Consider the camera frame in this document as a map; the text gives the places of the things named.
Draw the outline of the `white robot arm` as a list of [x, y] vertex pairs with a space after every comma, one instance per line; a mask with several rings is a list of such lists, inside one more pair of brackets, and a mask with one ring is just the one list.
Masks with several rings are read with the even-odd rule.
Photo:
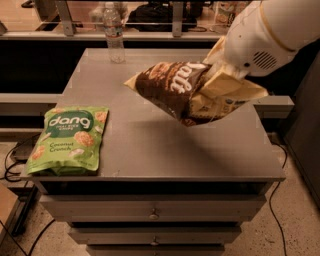
[[319, 37], [320, 0], [253, 1], [204, 59], [206, 77], [221, 69], [238, 78], [267, 76]]

